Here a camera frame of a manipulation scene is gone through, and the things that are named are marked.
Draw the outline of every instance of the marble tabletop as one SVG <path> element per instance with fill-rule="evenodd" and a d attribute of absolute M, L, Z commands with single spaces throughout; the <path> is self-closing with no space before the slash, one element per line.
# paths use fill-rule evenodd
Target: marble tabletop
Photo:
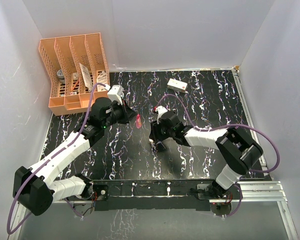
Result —
<path fill-rule="evenodd" d="M 167 89 L 170 78 L 188 83 L 187 92 Z M 140 114 L 142 127 L 137 128 L 134 119 L 130 124 L 115 124 L 106 129 L 104 137 L 77 157 L 58 180 L 76 173 L 92 180 L 216 178 L 226 165 L 218 150 L 181 146 L 172 139 L 158 145 L 149 142 L 150 122 L 156 119 L 152 110 L 164 94 L 181 98 L 199 127 L 248 124 L 231 70 L 112 72 L 110 84 L 123 86 L 124 99 Z M 177 99 L 168 97 L 162 105 L 176 111 L 179 119 L 189 124 Z M 68 137 L 82 115 L 52 117 L 42 158 Z M 261 170 L 260 162 L 253 168 Z M 245 177 L 263 179 L 264 175 L 250 173 Z"/>

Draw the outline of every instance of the metal frame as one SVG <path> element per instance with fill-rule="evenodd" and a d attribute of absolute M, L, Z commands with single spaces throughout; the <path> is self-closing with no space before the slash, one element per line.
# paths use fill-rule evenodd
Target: metal frame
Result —
<path fill-rule="evenodd" d="M 247 122 L 248 124 L 253 127 L 253 122 L 252 122 L 252 118 L 243 94 L 243 90 L 241 87 L 241 82 L 238 76 L 237 71 L 234 68 L 186 68 L 186 69 L 162 69 L 159 71 L 216 71 L 216 70 L 231 70 L 232 74 L 233 74 L 233 78 L 235 81 L 235 85 L 237 87 L 238 93 L 239 93 L 239 97 L 243 106 L 243 110 L 245 113 L 245 116 L 247 118 Z M 255 132 L 251 132 L 252 136 L 254 137 L 254 139 L 259 143 L 258 140 L 258 136 Z M 260 159 L 260 163 L 263 169 L 267 169 L 267 163 L 264 157 L 262 157 Z M 102 184 L 102 180 L 98 180 L 98 181 L 94 181 L 95 183 L 99 183 Z M 277 202 L 280 213 L 281 213 L 281 218 L 282 221 L 284 223 L 287 235 L 288 235 L 288 239 L 289 240 L 297 240 L 298 239 L 298 235 L 294 226 L 294 223 L 292 221 L 289 209 L 288 209 L 288 204 L 287 204 L 287 198 L 285 195 L 285 192 L 283 190 L 283 187 L 280 183 L 280 181 L 247 181 L 247 180 L 242 180 L 239 182 L 240 186 L 241 186 L 241 190 L 242 190 L 242 196 L 243 202 Z M 161 198 L 171 198 L 172 196 L 156 196 L 156 197 L 161 197 Z M 220 199 L 210 199 L 209 202 L 210 203 L 219 203 L 219 202 L 223 202 L 224 200 L 220 200 Z M 233 202 L 238 202 L 238 198 L 235 197 L 233 200 Z M 73 204 L 91 204 L 91 201 L 86 201 L 86 200 L 73 200 L 71 201 L 73 202 Z M 55 202 L 55 204 L 66 204 L 65 201 L 61 200 L 61 201 L 57 201 Z M 12 227 L 15 227 L 25 216 L 26 214 L 26 208 L 24 206 L 22 206 L 21 204 L 18 204 L 17 210 L 16 210 L 16 214 L 13 220 L 13 224 Z M 14 233 L 13 235 L 11 235 L 9 237 L 10 240 L 17 240 L 20 234 L 20 229 Z"/>

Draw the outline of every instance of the black marble table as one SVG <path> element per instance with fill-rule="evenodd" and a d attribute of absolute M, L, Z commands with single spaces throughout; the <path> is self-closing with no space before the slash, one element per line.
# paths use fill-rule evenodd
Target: black marble table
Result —
<path fill-rule="evenodd" d="M 170 78 L 188 83 L 186 93 L 167 89 Z M 93 180 L 158 180 L 214 179 L 225 166 L 218 150 L 207 147 L 187 147 L 172 139 L 154 145 L 149 142 L 152 112 L 164 94 L 182 99 L 191 119 L 199 127 L 225 124 L 247 124 L 238 89 L 230 70 L 114 72 L 110 84 L 124 88 L 128 105 L 141 115 L 142 127 L 133 120 L 128 125 L 115 124 L 105 130 L 104 137 L 90 150 L 81 154 L 59 176 L 58 180 L 82 173 Z M 177 112 L 179 119 L 189 124 L 184 109 L 175 98 L 162 103 Z M 53 116 L 42 158 L 64 141 L 80 122 L 80 114 Z M 254 169 L 261 170 L 257 162 Z M 246 178 L 264 178 L 250 173 Z"/>

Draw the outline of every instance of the white box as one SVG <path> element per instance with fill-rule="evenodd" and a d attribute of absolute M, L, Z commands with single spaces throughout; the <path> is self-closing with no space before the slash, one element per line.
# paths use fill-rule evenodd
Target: white box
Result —
<path fill-rule="evenodd" d="M 168 89 L 172 89 L 181 93 L 185 93 L 186 89 L 187 89 L 188 83 L 183 82 L 183 81 L 178 81 L 175 80 L 173 78 L 170 78 L 168 84 L 167 84 L 167 88 Z"/>

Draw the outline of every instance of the gray floor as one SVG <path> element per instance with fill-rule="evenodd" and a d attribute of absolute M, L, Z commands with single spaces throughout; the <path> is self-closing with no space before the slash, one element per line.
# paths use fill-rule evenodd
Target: gray floor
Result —
<path fill-rule="evenodd" d="M 276 202 L 243 202 L 225 220 L 194 210 L 112 210 L 81 221 L 66 203 L 53 204 L 41 216 L 31 216 L 19 240 L 287 240 Z"/>

